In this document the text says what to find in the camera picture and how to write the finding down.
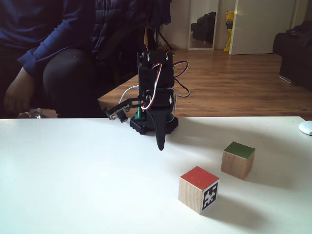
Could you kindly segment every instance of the sleeve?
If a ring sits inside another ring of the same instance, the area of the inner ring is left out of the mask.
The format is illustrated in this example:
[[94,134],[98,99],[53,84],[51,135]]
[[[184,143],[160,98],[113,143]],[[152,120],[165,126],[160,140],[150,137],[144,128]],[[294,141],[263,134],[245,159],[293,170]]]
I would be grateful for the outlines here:
[[59,52],[89,43],[95,25],[95,11],[93,0],[63,0],[62,23],[39,47],[18,59],[25,71],[40,79],[48,62]]

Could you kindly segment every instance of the red-topped cube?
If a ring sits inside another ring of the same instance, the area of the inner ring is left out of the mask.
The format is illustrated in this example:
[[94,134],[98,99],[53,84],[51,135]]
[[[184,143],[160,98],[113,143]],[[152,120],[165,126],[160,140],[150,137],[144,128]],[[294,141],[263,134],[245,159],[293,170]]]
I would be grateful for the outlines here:
[[180,177],[179,201],[201,214],[217,198],[219,178],[195,167]]

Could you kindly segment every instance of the knee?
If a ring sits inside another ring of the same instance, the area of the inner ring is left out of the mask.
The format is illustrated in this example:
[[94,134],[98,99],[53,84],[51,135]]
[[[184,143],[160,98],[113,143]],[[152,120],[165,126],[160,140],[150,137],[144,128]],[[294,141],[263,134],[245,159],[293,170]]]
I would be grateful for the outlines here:
[[90,62],[79,56],[59,54],[46,66],[43,72],[43,85],[48,94],[70,92],[83,85],[93,73]]

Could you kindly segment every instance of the cube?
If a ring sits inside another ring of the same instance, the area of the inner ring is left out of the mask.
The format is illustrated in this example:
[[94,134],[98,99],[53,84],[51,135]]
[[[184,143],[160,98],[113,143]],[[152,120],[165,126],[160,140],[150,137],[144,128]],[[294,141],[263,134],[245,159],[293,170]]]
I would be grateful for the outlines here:
[[255,149],[233,142],[223,152],[221,171],[245,179],[253,167]]
[[219,178],[195,167],[180,177],[179,201],[201,214],[215,203]]

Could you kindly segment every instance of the hand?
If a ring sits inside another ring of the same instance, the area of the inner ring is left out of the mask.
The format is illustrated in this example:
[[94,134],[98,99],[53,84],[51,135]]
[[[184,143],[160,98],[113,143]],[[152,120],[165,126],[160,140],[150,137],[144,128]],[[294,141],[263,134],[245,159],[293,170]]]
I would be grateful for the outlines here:
[[35,80],[22,68],[5,93],[4,109],[10,114],[30,111]]

